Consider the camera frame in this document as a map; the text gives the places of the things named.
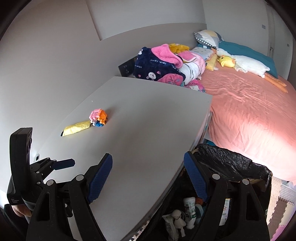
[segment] blue gripper pad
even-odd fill
[[[67,159],[67,160],[54,162],[51,168],[53,170],[60,170],[68,167],[73,167],[74,165],[75,165],[75,161],[73,159]]]
[[[204,202],[207,202],[209,196],[207,194],[206,181],[204,180],[202,174],[200,173],[199,169],[195,165],[195,162],[189,153],[185,153],[184,155],[184,166],[190,177],[190,180],[193,184],[196,194],[198,195],[198,197],[202,198]]]
[[[109,176],[109,173],[112,169],[113,160],[110,154],[108,154],[105,160],[102,161],[102,165],[100,166],[99,170],[96,172],[94,178],[89,184],[89,193],[87,195],[87,200],[89,203],[92,203],[95,199],[99,197],[101,190],[107,180],[107,177]]]

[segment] pink bedsheet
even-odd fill
[[[217,66],[201,83],[213,95],[209,134],[222,148],[267,166],[277,178],[296,184],[296,91],[287,93],[252,73]]]

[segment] yellow wrapper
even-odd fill
[[[64,131],[62,132],[61,136],[63,137],[63,136],[74,134],[76,132],[87,129],[90,126],[91,126],[91,121],[90,120],[86,120],[86,121],[79,122],[79,123],[71,125],[71,126],[67,126],[64,129]]]

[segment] duck plush toy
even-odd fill
[[[229,68],[234,68],[234,66],[235,66],[235,59],[233,59],[229,56],[222,55],[218,61],[222,67],[225,66],[225,67],[229,67]]]

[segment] table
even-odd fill
[[[90,207],[107,241],[129,240],[157,210],[185,152],[200,138],[211,100],[211,95],[180,86],[113,77],[78,105],[39,150],[41,159],[76,161],[46,180],[69,181],[110,153],[113,168]],[[98,108],[108,115],[105,126],[60,136],[64,127],[87,120]],[[74,218],[69,223],[74,238],[81,240]]]

